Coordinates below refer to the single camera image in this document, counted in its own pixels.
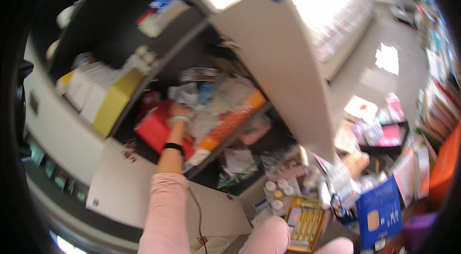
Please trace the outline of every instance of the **black cable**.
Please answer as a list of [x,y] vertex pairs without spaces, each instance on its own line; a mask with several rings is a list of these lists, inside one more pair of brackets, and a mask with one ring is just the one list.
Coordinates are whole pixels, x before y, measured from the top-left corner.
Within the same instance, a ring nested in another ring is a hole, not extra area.
[[187,188],[187,190],[189,190],[189,193],[192,196],[192,199],[195,201],[195,203],[197,205],[197,208],[199,208],[199,234],[200,234],[200,238],[201,238],[201,240],[203,242],[203,246],[205,247],[205,253],[208,254],[208,251],[206,250],[205,240],[203,239],[203,236],[201,234],[201,208],[200,208],[200,204],[199,204],[199,201],[197,201],[197,198],[195,197],[192,190],[190,188]]

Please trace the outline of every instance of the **open cabinet door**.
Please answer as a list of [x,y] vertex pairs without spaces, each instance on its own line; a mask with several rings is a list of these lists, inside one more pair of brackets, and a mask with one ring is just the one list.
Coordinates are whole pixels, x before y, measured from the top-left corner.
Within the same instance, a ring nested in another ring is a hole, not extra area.
[[[144,228],[150,196],[151,177],[157,166],[136,155],[133,163],[126,159],[122,144],[107,138],[100,164],[89,188],[86,208],[114,221]],[[204,236],[241,235],[251,232],[238,197],[189,182],[202,209],[201,232]],[[187,193],[187,230],[199,236],[198,208]]]
[[241,46],[237,55],[300,143],[333,162],[325,81],[292,1],[242,0],[210,22]]

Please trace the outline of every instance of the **white container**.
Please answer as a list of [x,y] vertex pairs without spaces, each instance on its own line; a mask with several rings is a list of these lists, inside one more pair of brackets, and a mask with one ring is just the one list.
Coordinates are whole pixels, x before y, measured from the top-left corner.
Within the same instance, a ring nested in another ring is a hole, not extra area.
[[322,209],[328,210],[331,208],[331,196],[328,191],[328,186],[326,185],[326,180],[324,177],[319,179],[317,183],[317,191],[319,193],[319,203],[322,206]]
[[266,182],[266,189],[273,192],[277,189],[277,185],[275,185],[275,183],[272,181],[268,181]]
[[277,186],[281,189],[285,188],[285,187],[288,187],[290,186],[288,184],[288,181],[286,181],[285,179],[280,179],[279,181],[277,181]]
[[283,188],[283,191],[286,196],[293,196],[295,194],[295,188],[291,186]]
[[280,200],[274,200],[271,203],[271,207],[272,207],[273,210],[279,211],[284,207],[284,203],[282,201],[280,201]]

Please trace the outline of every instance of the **leg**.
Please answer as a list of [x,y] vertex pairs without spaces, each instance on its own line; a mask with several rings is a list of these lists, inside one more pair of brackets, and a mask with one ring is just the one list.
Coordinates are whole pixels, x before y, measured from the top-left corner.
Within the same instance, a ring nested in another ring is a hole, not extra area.
[[339,237],[326,243],[314,254],[354,254],[354,244],[350,239]]
[[290,244],[290,230],[279,216],[269,217],[253,229],[239,254],[283,254]]

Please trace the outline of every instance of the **cardboard box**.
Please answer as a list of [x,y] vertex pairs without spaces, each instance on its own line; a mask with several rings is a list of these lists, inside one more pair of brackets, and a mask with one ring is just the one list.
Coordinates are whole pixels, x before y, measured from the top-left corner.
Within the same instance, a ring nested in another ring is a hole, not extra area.
[[199,146],[210,151],[215,149],[265,102],[266,99],[261,92],[259,90],[254,90],[242,103],[240,103],[235,111],[228,114],[216,128],[211,130],[211,132],[200,141]]
[[142,74],[133,69],[109,87],[91,128],[107,137],[142,78]]
[[94,77],[94,84],[88,93],[84,108],[80,112],[80,117],[87,121],[89,125],[92,125],[95,121],[96,114],[104,102],[109,88],[122,76],[123,73],[113,70],[110,73],[102,73],[99,77]]

